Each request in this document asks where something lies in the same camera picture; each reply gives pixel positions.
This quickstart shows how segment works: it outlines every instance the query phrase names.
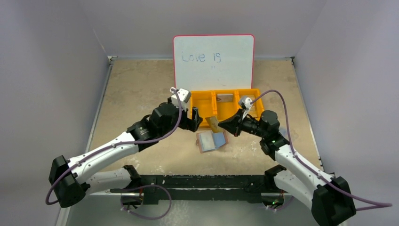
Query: orange tray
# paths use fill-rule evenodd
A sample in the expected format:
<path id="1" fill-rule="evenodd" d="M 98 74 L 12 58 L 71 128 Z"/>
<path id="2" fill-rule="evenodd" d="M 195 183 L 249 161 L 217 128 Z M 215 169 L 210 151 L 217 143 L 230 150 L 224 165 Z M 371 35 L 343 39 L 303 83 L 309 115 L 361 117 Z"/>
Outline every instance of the orange tray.
<path id="1" fill-rule="evenodd" d="M 216 97 L 220 94 L 232 94 L 232 101 L 218 101 Z M 199 116 L 204 121 L 199 125 L 200 128 L 209 128 L 205 118 L 216 116 L 219 121 L 232 117 L 239 109 L 238 101 L 242 96 L 258 97 L 259 89 L 230 89 L 230 90 L 209 90 L 209 91 L 191 91 L 190 109 L 197 107 Z M 255 102 L 256 119 L 259 119 L 264 111 L 262 100 Z"/>

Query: purple cable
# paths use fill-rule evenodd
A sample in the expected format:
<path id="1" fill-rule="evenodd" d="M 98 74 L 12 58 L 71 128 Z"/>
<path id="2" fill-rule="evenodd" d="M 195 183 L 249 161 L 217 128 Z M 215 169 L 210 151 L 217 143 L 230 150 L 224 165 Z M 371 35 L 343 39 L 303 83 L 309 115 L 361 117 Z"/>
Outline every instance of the purple cable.
<path id="1" fill-rule="evenodd" d="M 175 93 L 175 95 L 178 97 L 177 90 L 173 89 L 172 91 L 173 91 L 173 92 Z M 182 102 L 180 101 L 179 98 L 177 98 L 177 102 L 178 102 L 178 104 L 179 104 L 179 116 L 178 116 L 178 118 L 177 118 L 177 122 L 176 122 L 175 127 L 173 127 L 173 129 L 172 129 L 171 131 L 169 131 L 167 134 L 165 134 L 164 136 L 159 137 L 159 138 L 157 138 L 157 139 L 153 139 L 153 140 L 119 142 L 119 143 L 116 143 L 116 144 L 115 144 L 115 147 L 117 147 L 117 146 L 119 146 L 119 145 L 128 145 L 128 144 L 129 144 L 129 145 L 130 145 L 130 144 L 135 144 L 135 145 L 137 145 L 137 144 L 148 144 L 148 143 L 158 142 L 158 141 L 160 141 L 160 140 L 163 140 L 163 139 L 169 137 L 169 136 L 179 127 L 180 120 L 182 119 Z M 93 156 L 95 156 L 95 155 L 97 155 L 97 154 L 99 154 L 99 153 L 101 153 L 101 152 L 103 152 L 103 151 L 106 151 L 106 150 L 108 150 L 108 149 L 111 149 L 111 148 L 114 148 L 114 147 L 113 147 L 112 145 L 110 145 L 110 146 L 106 146 L 106 147 L 103 147 L 103 148 L 101 148 L 101 149 L 98 149 L 97 151 L 95 151 L 95 152 L 89 154 L 88 156 L 84 157 L 80 162 L 85 162 L 86 160 L 90 159 L 91 157 L 93 157 Z M 57 178 L 57 180 L 51 185 L 50 190 L 48 191 L 48 193 L 47 193 L 47 195 L 46 195 L 46 204 L 47 204 L 47 205 L 53 205 L 53 204 L 56 204 L 56 203 L 58 202 L 58 200 L 50 202 L 50 201 L 49 201 L 50 195 L 51 195 L 51 193 L 54 191 L 54 188 L 57 186 L 57 184 L 61 181 L 61 179 L 64 178 L 64 177 L 65 177 L 68 173 L 70 173 L 73 169 L 75 169 L 75 168 L 78 166 L 77 164 L 78 164 L 78 163 L 72 165 L 69 169 L 67 169 L 67 170 L 66 170 L 63 174 L 61 174 L 61 175 Z M 161 186 L 156 186 L 156 187 L 160 187 L 161 189 L 163 189 L 163 190 L 168 194 L 170 203 L 172 203 L 172 197 L 170 196 L 169 192 L 168 192 L 165 188 L 163 188 L 163 187 L 161 187 Z M 169 206 L 167 212 L 166 212 L 164 215 L 162 215 L 162 216 L 165 216 L 165 215 L 169 212 L 169 210 L 170 210 L 170 206 Z"/>
<path id="2" fill-rule="evenodd" d="M 255 101 L 257 101 L 258 99 L 260 99 L 261 97 L 263 97 L 265 94 L 268 94 L 268 93 L 270 93 L 270 92 L 275 92 L 275 93 L 277 93 L 277 94 L 280 96 L 281 101 L 283 102 L 283 105 L 284 105 L 284 113 L 285 113 L 285 115 L 286 115 L 288 141 L 289 141 L 289 145 L 290 145 L 291 150 L 292 150 L 292 154 L 295 154 L 294 145 L 292 144 L 291 134 L 290 134 L 290 132 L 289 132 L 287 106 L 286 106 L 286 102 L 285 102 L 285 100 L 284 100 L 282 94 L 281 94 L 280 92 L 278 92 L 277 90 L 271 89 L 271 90 L 268 90 L 268 91 L 262 93 L 262 94 L 261 94 L 260 96 L 258 96 L 257 98 L 255 98 L 255 100 L 253 100 L 253 101 L 251 102 L 251 104 L 255 103 Z M 359 201 L 361 201 L 361 202 L 365 202 L 365 203 L 374 205 L 374 206 L 368 206 L 368 207 L 357 208 L 356 211 L 371 210 L 371 209 L 385 208 L 385 207 L 391 207 L 391 206 L 392 206 L 392 203 L 375 202 L 375 201 L 371 201 L 371 200 L 367 200 L 367 199 L 360 198 L 360 197 L 358 197 L 358 196 L 352 195 L 352 194 L 350 194 L 350 193 L 348 193 L 348 192 L 346 192 L 346 191 L 344 191 L 344 190 L 342 190 L 342 189 L 340 189 L 340 188 L 334 186 L 334 185 L 331 184 L 327 179 L 325 179 L 323 176 L 321 176 L 321 175 L 319 176 L 319 174 L 318 174 L 314 169 L 312 169 L 310 166 L 306 165 L 306 163 L 304 163 L 297 155 L 294 155 L 294 156 L 295 156 L 295 158 L 296 158 L 305 168 L 307 168 L 307 169 L 308 169 L 309 171 L 311 171 L 313 174 L 315 174 L 316 176 L 318 176 L 321 180 L 323 180 L 324 182 L 326 182 L 326 183 L 327 183 L 330 187 L 332 187 L 334 190 L 336 190 L 336 191 L 338 191 L 338 192 L 340 192 L 340 193 L 342 193 L 342 194 L 344 194 L 344 195 L 346 195 L 346 196 L 348 196 L 348 197 L 351 197 L 351 198 L 353 198 L 353 199 L 356 199 L 356 200 L 359 200 Z"/>
<path id="3" fill-rule="evenodd" d="M 160 215 L 160 216 L 158 216 L 158 217 L 146 217 L 146 216 L 140 215 L 140 214 L 138 214 L 138 213 L 135 213 L 135 212 L 132 212 L 132 211 L 126 209 L 126 208 L 123 206 L 122 199 L 120 199 L 120 205 L 121 205 L 121 207 L 122 207 L 122 209 L 120 209 L 120 210 L 127 211 L 128 213 L 133 214 L 133 215 L 135 215 L 135 216 L 137 216 L 137 217 L 139 217 L 139 218 L 145 219 L 145 220 L 158 220 L 158 219 L 161 219 L 162 217 L 166 216 L 166 215 L 169 213 L 170 208 L 172 207 L 172 197 L 170 196 L 170 193 L 166 190 L 166 188 L 164 188 L 164 187 L 162 187 L 162 186 L 159 186 L 159 185 L 144 185 L 144 186 L 136 187 L 136 188 L 132 188 L 132 189 L 122 189 L 122 192 L 132 192 L 132 191 L 139 190 L 139 189 L 142 189 L 142 188 L 147 188 L 147 187 L 157 187 L 157 188 L 160 188 L 160 189 L 162 189 L 164 192 L 166 192 L 166 194 L 168 195 L 168 197 L 169 197 L 169 206 L 168 206 L 168 209 L 166 210 L 166 212 L 165 212 L 164 214 L 162 214 L 162 215 Z"/>

